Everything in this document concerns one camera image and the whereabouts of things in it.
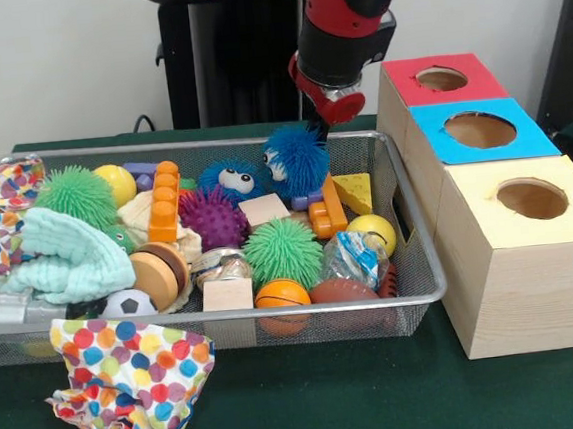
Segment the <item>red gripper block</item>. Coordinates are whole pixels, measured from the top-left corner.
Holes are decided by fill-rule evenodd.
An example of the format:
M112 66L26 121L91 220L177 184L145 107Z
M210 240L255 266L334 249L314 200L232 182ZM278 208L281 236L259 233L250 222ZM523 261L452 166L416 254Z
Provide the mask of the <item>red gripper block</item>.
M360 82L333 88L320 86L311 81L300 70L297 52L292 55L288 63L288 74L302 96L312 103L314 110L309 114L308 127L318 127L318 141L321 144L325 144L328 140L330 125L351 121L361 112L366 102Z

